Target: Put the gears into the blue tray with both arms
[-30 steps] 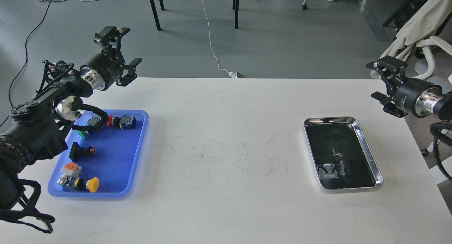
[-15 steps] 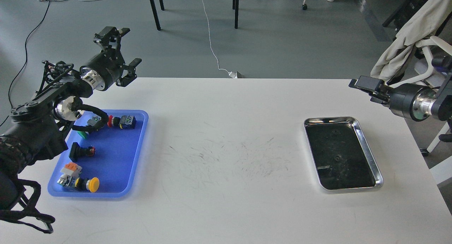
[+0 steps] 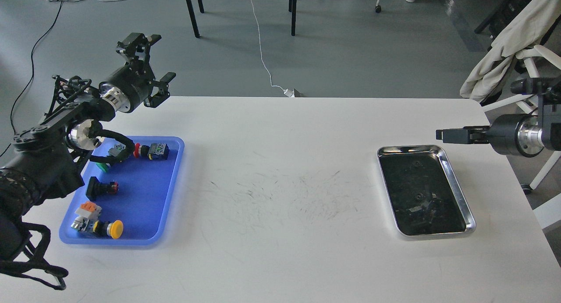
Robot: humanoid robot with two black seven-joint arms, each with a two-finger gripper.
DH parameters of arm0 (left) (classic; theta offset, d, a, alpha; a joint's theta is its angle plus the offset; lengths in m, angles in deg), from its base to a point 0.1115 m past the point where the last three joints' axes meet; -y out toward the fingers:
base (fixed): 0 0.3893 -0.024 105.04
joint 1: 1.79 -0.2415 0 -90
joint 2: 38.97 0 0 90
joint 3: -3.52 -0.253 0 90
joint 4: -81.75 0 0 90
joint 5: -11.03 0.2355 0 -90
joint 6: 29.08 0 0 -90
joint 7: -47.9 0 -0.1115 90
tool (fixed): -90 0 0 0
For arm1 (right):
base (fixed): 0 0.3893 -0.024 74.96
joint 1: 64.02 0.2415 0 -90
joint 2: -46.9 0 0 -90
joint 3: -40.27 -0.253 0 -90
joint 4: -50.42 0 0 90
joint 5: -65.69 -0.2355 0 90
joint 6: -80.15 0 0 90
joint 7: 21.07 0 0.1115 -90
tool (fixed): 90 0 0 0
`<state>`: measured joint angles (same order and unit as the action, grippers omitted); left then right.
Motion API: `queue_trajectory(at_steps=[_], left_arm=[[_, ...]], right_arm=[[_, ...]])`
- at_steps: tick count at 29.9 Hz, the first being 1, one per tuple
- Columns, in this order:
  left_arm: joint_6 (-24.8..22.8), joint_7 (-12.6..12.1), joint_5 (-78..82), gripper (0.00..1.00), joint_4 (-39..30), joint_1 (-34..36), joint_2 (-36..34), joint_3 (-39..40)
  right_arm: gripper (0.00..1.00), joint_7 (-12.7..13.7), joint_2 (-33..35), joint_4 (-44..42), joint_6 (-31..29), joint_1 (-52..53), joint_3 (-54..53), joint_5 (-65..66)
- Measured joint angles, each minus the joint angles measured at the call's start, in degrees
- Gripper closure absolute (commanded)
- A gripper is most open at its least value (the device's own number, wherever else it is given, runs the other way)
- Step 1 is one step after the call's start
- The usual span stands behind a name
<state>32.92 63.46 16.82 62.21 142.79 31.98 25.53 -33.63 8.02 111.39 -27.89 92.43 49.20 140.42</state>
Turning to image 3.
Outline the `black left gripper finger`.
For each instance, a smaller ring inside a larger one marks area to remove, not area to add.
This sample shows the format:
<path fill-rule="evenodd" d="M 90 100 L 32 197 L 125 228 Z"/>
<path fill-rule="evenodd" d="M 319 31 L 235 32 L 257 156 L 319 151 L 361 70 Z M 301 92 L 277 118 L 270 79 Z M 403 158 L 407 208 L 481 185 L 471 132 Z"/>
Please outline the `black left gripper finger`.
<path fill-rule="evenodd" d="M 116 53 L 125 59 L 124 68 L 151 68 L 150 48 L 160 39 L 162 39 L 161 35 L 146 36 L 143 33 L 131 33 L 123 41 L 118 41 Z"/>
<path fill-rule="evenodd" d="M 176 77 L 175 72 L 168 72 L 159 81 L 149 81 L 149 95 L 144 100 L 145 107 L 156 108 L 170 97 L 169 83 Z"/>

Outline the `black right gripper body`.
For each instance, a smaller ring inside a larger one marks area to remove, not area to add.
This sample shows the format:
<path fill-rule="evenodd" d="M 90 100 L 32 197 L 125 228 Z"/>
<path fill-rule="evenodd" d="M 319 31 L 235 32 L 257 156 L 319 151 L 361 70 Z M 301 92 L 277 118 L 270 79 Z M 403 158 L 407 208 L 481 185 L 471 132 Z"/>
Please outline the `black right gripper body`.
<path fill-rule="evenodd" d="M 501 155 L 536 157 L 544 149 L 542 128 L 537 116 L 505 114 L 497 117 L 487 131 L 487 140 Z"/>

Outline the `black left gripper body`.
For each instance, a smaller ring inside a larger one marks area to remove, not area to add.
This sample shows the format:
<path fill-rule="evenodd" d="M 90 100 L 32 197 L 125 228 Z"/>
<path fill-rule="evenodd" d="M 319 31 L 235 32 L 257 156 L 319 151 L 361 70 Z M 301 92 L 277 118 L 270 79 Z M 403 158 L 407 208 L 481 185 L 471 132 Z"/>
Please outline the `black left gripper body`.
<path fill-rule="evenodd" d="M 116 112 L 130 113 L 152 94 L 154 80 L 149 63 L 130 62 L 101 82 L 99 91 Z"/>

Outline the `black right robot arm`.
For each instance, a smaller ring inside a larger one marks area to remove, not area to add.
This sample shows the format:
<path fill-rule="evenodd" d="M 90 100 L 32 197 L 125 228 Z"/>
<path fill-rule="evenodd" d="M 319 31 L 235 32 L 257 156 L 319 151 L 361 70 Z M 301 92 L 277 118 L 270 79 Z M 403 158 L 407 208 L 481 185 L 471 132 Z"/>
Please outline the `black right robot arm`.
<path fill-rule="evenodd" d="M 560 77 L 527 78 L 511 84 L 511 92 L 538 98 L 537 115 L 505 114 L 490 126 L 436 130 L 436 139 L 454 144 L 491 144 L 501 155 L 535 157 L 561 146 Z"/>

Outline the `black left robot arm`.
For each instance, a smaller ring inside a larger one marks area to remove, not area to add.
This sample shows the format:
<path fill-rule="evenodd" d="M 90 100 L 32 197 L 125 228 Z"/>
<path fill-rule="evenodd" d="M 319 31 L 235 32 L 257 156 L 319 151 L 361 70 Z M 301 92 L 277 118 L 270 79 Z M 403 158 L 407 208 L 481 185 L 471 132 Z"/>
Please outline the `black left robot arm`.
<path fill-rule="evenodd" d="M 50 229 L 26 223 L 23 216 L 48 199 L 63 198 L 84 185 L 82 170 L 88 161 L 113 165 L 131 155 L 154 158 L 146 146 L 102 127 L 117 112 L 131 113 L 141 103 L 155 108 L 170 97 L 168 72 L 156 80 L 150 67 L 150 49 L 161 35 L 131 33 L 118 42 L 116 52 L 125 64 L 98 87 L 90 79 L 54 76 L 53 99 L 44 119 L 12 139 L 14 158 L 1 168 L 1 273 L 34 279 L 55 290 L 66 289 L 68 271 L 50 265 L 44 255 Z M 27 275 L 39 269 L 57 284 Z"/>

